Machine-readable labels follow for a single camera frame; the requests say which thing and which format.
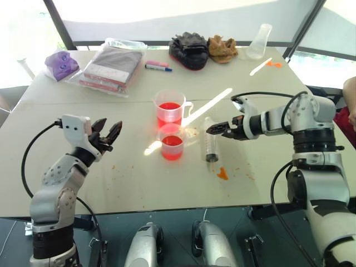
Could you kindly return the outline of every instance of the cup handle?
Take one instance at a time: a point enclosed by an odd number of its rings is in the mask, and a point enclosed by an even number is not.
[[[189,107],[189,109],[188,109],[188,117],[189,117],[192,109],[194,108],[194,104],[190,101],[186,101],[184,104],[184,110],[186,107]]]

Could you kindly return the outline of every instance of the table surface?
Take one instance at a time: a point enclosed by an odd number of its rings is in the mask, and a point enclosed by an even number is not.
[[[254,76],[249,73],[269,57],[284,62],[274,49],[266,50],[260,61],[244,59],[244,50],[229,64],[219,65],[209,60],[201,71],[189,71],[169,58],[167,50],[148,51],[147,59],[168,62],[173,73],[141,70],[129,88],[129,98],[118,98],[102,92],[55,82],[39,74],[28,88],[16,109],[0,128],[0,216],[28,216],[29,197],[21,183],[21,159],[32,138],[64,113],[89,116],[92,122],[107,117],[105,130],[116,121],[123,121],[114,150],[106,153],[90,173],[79,196],[99,214],[260,205],[270,203],[269,187],[274,174],[291,159],[291,136],[260,136],[257,140],[236,141],[218,136],[220,160],[213,168],[204,160],[204,137],[201,129],[205,116],[216,122],[230,121],[238,115],[229,100],[233,94],[248,91],[274,91],[295,94],[306,90],[286,63],[282,68],[265,66]],[[83,68],[94,55],[90,51],[71,51]],[[156,140],[156,118],[153,95],[162,89],[182,91],[195,105],[203,106],[226,88],[231,94],[218,102],[204,115],[189,124],[187,141],[181,159],[167,161],[157,149],[147,155],[144,151]],[[251,96],[259,111],[285,105],[286,98]],[[351,195],[356,195],[356,151],[336,127],[338,145],[344,145],[343,164]],[[54,128],[44,134],[31,149],[26,164],[30,189],[40,187],[44,170],[70,150],[62,130]],[[224,167],[228,180],[217,177]],[[281,176],[276,183],[277,202],[288,202],[286,181]],[[77,214],[87,210],[76,205]]]

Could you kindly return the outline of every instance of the red clothing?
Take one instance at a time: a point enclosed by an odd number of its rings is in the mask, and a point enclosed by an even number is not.
[[[352,124],[349,122],[350,112],[347,107],[344,107],[339,113],[335,115],[334,122],[339,126],[347,139],[356,149],[356,132]]]

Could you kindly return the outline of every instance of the red plastic cup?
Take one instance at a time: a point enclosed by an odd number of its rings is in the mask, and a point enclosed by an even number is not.
[[[175,123],[168,123],[159,130],[162,143],[161,153],[167,160],[177,160],[183,154],[185,133],[182,127]]]
[[[189,116],[194,106],[192,102],[186,101],[183,93],[176,90],[158,92],[154,97],[154,103],[159,128],[167,123],[181,125],[185,107],[190,106]]]

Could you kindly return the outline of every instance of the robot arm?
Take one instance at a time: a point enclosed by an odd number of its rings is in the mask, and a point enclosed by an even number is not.
[[[301,94],[287,106],[258,114],[246,97],[232,97],[244,115],[212,125],[207,133],[236,140],[259,135],[293,135],[293,166],[288,175],[288,198],[305,210],[317,247],[327,267],[356,266],[356,215],[347,209],[349,188],[342,165],[343,147],[335,145],[331,100]]]
[[[31,201],[33,225],[32,267],[79,266],[73,243],[76,196],[89,167],[100,161],[120,134],[122,122],[100,137],[106,119],[92,126],[88,117],[64,115],[60,120],[72,152],[63,155],[42,176],[42,185]]]

